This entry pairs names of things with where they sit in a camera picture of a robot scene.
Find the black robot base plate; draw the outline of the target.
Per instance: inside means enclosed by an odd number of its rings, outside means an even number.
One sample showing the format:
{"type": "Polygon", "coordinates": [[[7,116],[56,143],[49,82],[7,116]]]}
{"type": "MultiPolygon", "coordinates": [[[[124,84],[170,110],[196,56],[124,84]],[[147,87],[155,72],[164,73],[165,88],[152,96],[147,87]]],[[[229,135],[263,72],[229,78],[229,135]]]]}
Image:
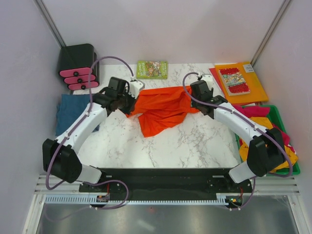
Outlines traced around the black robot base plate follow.
{"type": "Polygon", "coordinates": [[[228,168],[181,169],[114,169],[102,168],[100,183],[82,184],[79,191],[109,192],[112,201],[202,201],[216,199],[217,194],[239,194],[252,191],[251,182],[230,181],[228,168]]]}

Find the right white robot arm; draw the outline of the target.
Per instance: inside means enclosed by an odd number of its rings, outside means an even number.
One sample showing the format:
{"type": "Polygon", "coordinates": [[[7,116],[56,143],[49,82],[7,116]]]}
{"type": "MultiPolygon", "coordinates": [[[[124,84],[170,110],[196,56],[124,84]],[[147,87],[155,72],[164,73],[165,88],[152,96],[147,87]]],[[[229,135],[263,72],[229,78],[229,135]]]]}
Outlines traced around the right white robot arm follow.
{"type": "Polygon", "coordinates": [[[222,96],[214,97],[213,88],[204,80],[196,81],[190,87],[191,106],[226,125],[248,145],[246,161],[230,169],[229,176],[223,179],[227,191],[236,191],[242,181],[263,177],[286,161],[287,154],[278,129],[261,126],[237,111],[222,96]]]}

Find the orange t shirt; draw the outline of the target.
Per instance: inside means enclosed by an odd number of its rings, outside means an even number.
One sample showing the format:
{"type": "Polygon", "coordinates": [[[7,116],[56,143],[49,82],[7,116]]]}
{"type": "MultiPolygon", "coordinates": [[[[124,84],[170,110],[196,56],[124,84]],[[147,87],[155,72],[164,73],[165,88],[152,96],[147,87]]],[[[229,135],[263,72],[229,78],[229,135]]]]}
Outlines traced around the orange t shirt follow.
{"type": "Polygon", "coordinates": [[[143,136],[153,137],[181,124],[187,114],[199,112],[191,107],[187,92],[191,92],[190,86],[186,90],[182,86],[143,90],[134,110],[127,117],[138,115],[143,136]]]}

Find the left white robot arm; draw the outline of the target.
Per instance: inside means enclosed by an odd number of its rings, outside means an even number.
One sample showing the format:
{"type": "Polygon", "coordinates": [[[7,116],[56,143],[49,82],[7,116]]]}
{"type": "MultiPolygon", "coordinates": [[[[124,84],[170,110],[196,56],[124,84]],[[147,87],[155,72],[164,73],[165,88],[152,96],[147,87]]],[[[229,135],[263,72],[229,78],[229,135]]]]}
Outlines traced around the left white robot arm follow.
{"type": "Polygon", "coordinates": [[[42,145],[43,169],[62,181],[89,183],[97,192],[105,190],[106,178],[100,169],[81,163],[78,152],[93,130],[115,110],[129,115],[145,84],[112,77],[107,87],[92,95],[86,109],[77,120],[56,139],[46,139],[42,145]]]}

